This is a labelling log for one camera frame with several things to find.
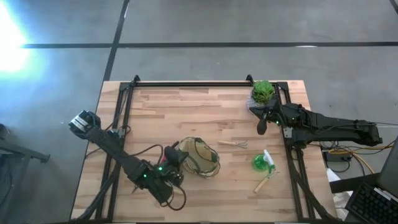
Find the butcher block tabletop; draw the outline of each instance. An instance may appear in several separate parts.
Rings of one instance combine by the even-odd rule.
[[[289,84],[293,103],[310,109],[302,80]],[[102,128],[114,117],[120,82],[104,82],[96,114]],[[124,150],[137,153],[153,144],[164,147],[185,137],[200,137],[220,156],[220,173],[204,179],[184,172],[182,188],[187,204],[180,211],[161,207],[147,190],[136,190],[123,170],[120,173],[114,222],[288,222],[297,221],[292,186],[280,127],[268,124],[265,135],[257,134],[258,118],[246,108],[250,87],[142,87],[134,88]],[[247,141],[248,148],[219,145],[218,141]],[[97,149],[89,144],[87,154]],[[264,173],[252,168],[255,155],[267,149],[279,172],[254,193]],[[319,147],[308,146],[304,161],[311,191],[319,202],[336,216],[333,196]],[[159,148],[139,156],[156,163]],[[72,217],[81,215],[101,185],[106,154],[100,150],[84,161]],[[179,207],[182,193],[176,189],[172,205]],[[104,216],[108,211],[110,190]],[[304,194],[300,199],[307,217]]]

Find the potted plant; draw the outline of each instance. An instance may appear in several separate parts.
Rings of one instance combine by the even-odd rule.
[[[274,94],[274,87],[267,80],[258,81],[254,83],[253,90],[246,101],[246,107],[258,108],[264,106],[272,98]]]

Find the green plant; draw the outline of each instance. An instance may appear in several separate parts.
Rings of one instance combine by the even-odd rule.
[[[268,103],[274,94],[274,87],[269,81],[258,81],[254,84],[252,97],[256,103]]]

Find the concrete floor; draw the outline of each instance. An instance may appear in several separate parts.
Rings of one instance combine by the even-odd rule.
[[[111,43],[123,0],[2,4],[27,44]],[[11,33],[0,37],[2,48],[16,39]],[[329,41],[398,41],[398,15],[388,0],[131,0],[121,36],[123,43]],[[61,222],[69,218],[87,145],[67,124],[81,110],[95,110],[110,49],[24,52],[23,66],[0,70],[0,123],[10,141],[51,160],[31,162],[9,223]],[[12,58],[2,53],[2,60]],[[314,111],[397,123],[397,58],[397,47],[119,49],[110,80],[302,79]],[[380,133],[391,142],[398,129]],[[387,153],[364,158],[380,171]],[[352,163],[341,178],[361,175]]]

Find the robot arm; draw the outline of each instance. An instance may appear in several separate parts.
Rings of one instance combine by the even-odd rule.
[[[312,141],[353,141],[368,146],[382,143],[376,123],[329,118],[295,103],[280,105],[275,97],[264,107],[250,110],[260,119],[258,134],[265,133],[267,121],[291,128],[288,138],[293,147],[303,149]]]
[[[179,187],[183,181],[179,167],[188,153],[175,150],[175,145],[165,148],[165,162],[153,166],[124,152],[119,134],[102,130],[100,118],[92,112],[82,111],[71,120],[69,127],[76,136],[97,144],[120,163],[129,180],[140,189],[148,189],[159,203],[167,202],[173,193],[172,186],[166,183]]]

